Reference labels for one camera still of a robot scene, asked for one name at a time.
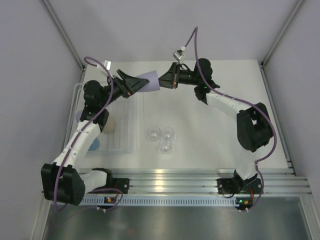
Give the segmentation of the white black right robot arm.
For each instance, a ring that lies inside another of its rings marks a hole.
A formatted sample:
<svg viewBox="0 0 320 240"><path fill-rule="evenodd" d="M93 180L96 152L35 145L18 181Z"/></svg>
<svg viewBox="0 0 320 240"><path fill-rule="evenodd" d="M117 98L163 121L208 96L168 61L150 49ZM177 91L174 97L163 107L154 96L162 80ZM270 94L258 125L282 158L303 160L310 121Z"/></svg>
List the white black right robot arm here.
<svg viewBox="0 0 320 240"><path fill-rule="evenodd" d="M184 63L173 62L159 77L163 88L176 89L179 85L194 86L196 98L214 107L235 121L236 138L242 148L239 164L231 178L217 180L218 192L230 198L236 194L262 194L264 181L258 167L258 150L267 146L274 137L267 107L245 103L218 93L219 85L213 81L213 69L208 59L201 58L190 69Z"/></svg>

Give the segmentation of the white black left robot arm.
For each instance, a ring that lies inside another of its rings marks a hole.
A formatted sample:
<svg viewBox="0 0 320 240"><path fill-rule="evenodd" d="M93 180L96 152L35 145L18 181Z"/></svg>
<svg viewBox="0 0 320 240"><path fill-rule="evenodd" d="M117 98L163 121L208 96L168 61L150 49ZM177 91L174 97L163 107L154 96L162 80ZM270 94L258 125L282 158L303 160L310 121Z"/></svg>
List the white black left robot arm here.
<svg viewBox="0 0 320 240"><path fill-rule="evenodd" d="M77 206L87 193L96 189L109 193L114 188L110 170L93 168L79 174L79 164L110 122L107 106L120 97L131 97L150 82L121 70L117 70L117 74L108 77L105 86L97 80L89 80L83 85L84 108L77 128L60 155L51 164L44 164L40 171L46 200Z"/></svg>

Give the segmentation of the blue plastic cup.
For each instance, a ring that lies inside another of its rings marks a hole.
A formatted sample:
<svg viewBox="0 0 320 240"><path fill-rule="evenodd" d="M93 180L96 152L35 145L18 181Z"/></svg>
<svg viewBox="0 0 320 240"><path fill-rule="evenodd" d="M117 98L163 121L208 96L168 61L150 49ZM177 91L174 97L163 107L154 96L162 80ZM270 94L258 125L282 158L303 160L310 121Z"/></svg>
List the blue plastic cup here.
<svg viewBox="0 0 320 240"><path fill-rule="evenodd" d="M97 151L100 147L100 141L96 138L92 144L90 145L88 151L92 152L92 151Z"/></svg>

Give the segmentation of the lilac plastic cup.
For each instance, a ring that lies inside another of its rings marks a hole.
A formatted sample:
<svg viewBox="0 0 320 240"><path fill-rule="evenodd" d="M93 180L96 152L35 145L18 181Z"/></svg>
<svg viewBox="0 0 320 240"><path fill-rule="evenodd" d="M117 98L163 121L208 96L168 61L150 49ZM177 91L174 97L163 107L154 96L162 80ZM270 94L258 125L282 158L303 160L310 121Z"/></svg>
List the lilac plastic cup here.
<svg viewBox="0 0 320 240"><path fill-rule="evenodd" d="M156 70L140 74L137 78L149 80L149 83L138 91L139 93L155 92L160 90L159 76Z"/></svg>
<svg viewBox="0 0 320 240"><path fill-rule="evenodd" d="M76 121L77 123L80 121L81 116L82 116L82 113L83 113L82 110L80 110L80 111L78 111L78 112L75 113L74 119L75 119L75 121Z"/></svg>

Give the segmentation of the beige plastic cup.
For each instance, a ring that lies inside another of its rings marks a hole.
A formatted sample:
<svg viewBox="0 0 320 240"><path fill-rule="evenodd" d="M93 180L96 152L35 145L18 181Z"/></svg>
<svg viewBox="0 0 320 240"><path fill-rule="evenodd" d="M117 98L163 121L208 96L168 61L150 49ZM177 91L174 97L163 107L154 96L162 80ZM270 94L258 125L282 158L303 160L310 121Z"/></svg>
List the beige plastic cup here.
<svg viewBox="0 0 320 240"><path fill-rule="evenodd" d="M115 130L115 128L116 128L116 121L112 116L109 116L102 132L104 134L108 134L108 133L113 132Z"/></svg>

